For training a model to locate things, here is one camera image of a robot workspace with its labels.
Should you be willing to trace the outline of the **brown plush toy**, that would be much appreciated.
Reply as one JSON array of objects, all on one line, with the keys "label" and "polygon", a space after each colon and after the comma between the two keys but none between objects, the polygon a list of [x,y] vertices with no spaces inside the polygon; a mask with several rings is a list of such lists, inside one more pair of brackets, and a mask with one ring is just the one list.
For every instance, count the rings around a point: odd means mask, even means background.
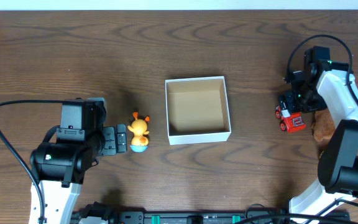
[{"label": "brown plush toy", "polygon": [[330,140],[336,130],[331,113],[328,109],[316,111],[312,123],[313,137],[317,142]]}]

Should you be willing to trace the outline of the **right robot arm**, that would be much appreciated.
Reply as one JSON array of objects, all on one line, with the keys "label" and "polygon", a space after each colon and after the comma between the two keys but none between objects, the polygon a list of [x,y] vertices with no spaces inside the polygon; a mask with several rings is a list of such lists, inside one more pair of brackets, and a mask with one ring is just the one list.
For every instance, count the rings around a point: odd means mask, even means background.
[{"label": "right robot arm", "polygon": [[[350,62],[334,62],[327,47],[304,54],[301,71],[288,70],[291,89],[275,108],[283,131],[304,128],[303,113],[328,110],[334,133],[319,158],[318,178],[290,200],[283,215],[264,212],[273,223],[318,223],[341,204],[358,198],[358,89]],[[227,141],[231,123],[223,77],[165,82],[168,141],[171,145]]]}]

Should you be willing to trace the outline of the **red toy truck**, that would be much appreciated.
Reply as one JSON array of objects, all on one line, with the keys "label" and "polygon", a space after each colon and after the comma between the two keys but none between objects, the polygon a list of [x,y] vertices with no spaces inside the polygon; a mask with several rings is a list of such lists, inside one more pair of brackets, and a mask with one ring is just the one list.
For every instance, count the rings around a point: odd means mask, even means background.
[{"label": "red toy truck", "polygon": [[278,97],[275,117],[280,120],[280,129],[284,132],[295,133],[306,128],[306,124],[301,117],[300,109],[295,104],[291,93]]}]

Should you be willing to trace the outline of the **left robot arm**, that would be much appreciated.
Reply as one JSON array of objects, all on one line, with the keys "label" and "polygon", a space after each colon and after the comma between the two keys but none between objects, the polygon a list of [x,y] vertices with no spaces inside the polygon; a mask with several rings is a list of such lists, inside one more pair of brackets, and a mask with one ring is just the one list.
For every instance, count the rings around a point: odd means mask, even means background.
[{"label": "left robot arm", "polygon": [[127,151],[124,124],[105,127],[104,98],[68,100],[60,125],[51,128],[30,156],[30,223],[69,223],[85,172],[100,156]]}]

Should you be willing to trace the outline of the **orange duck toy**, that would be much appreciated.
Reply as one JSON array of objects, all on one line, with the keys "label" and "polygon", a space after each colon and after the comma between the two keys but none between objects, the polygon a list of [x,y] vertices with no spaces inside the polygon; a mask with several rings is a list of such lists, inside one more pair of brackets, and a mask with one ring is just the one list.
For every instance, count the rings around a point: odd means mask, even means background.
[{"label": "orange duck toy", "polygon": [[127,127],[128,130],[134,134],[130,147],[134,152],[144,152],[149,145],[149,139],[147,136],[150,133],[148,130],[150,117],[146,116],[144,119],[140,119],[137,111],[133,112],[132,115],[134,117],[134,121]]}]

